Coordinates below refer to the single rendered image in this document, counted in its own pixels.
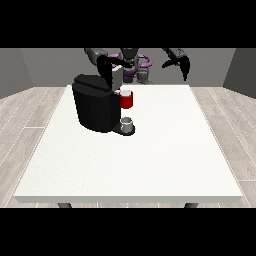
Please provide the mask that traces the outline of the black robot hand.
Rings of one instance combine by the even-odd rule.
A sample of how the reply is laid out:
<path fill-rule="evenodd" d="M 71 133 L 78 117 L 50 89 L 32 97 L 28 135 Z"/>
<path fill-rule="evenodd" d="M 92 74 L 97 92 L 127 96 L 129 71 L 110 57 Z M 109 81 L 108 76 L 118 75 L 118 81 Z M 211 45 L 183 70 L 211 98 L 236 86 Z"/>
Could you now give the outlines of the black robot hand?
<path fill-rule="evenodd" d="M 187 56 L 182 56 L 180 58 L 171 58 L 162 64 L 163 68 L 169 67 L 171 65 L 179 66 L 183 75 L 183 80 L 186 81 L 190 71 L 190 60 Z"/>
<path fill-rule="evenodd" d="M 108 57 L 105 55 L 100 55 L 97 58 L 97 69 L 102 78 L 106 80 L 109 88 L 112 88 L 112 65 L 121 65 L 125 68 L 131 68 L 132 65 L 125 62 L 124 60 L 120 60 L 115 57 Z"/>

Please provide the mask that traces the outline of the pale grey machine lid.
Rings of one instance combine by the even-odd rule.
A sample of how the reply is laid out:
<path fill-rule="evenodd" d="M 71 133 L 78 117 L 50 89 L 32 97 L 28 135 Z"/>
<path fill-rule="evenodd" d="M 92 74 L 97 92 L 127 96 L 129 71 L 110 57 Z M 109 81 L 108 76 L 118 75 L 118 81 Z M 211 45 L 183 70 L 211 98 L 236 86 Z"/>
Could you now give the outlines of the pale grey machine lid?
<path fill-rule="evenodd" d="M 119 90 L 123 82 L 123 67 L 121 65 L 112 69 L 112 81 L 112 90 Z"/>

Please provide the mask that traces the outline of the black coffee machine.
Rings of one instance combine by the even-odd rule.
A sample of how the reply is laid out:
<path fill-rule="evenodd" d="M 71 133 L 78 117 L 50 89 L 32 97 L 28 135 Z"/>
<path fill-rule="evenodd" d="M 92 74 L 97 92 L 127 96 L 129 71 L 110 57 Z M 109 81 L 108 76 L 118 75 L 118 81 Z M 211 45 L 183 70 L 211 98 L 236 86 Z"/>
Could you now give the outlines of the black coffee machine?
<path fill-rule="evenodd" d="M 121 123 L 120 97 L 106 80 L 98 75 L 78 75 L 72 91 L 79 122 L 85 128 L 100 133 L 116 132 L 123 136 L 135 133 L 131 124 L 127 131 Z"/>

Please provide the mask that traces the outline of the red pod holder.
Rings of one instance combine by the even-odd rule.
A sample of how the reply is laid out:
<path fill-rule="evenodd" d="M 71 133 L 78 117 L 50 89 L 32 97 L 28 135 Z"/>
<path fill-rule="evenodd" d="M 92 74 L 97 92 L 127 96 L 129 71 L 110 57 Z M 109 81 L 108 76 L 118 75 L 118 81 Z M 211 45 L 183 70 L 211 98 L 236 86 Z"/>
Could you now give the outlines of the red pod holder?
<path fill-rule="evenodd" d="M 121 108 L 129 109 L 133 106 L 133 92 L 131 90 L 121 90 L 119 98 Z"/>

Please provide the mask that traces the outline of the small grey cup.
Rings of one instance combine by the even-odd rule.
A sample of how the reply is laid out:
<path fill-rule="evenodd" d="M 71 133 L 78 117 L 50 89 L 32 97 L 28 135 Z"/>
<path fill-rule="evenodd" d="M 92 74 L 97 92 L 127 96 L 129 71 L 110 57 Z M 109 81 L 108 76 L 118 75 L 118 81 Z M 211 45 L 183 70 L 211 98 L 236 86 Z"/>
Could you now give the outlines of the small grey cup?
<path fill-rule="evenodd" d="M 129 133 L 133 129 L 133 121 L 130 117 L 123 117 L 120 120 L 121 131 L 124 133 Z"/>

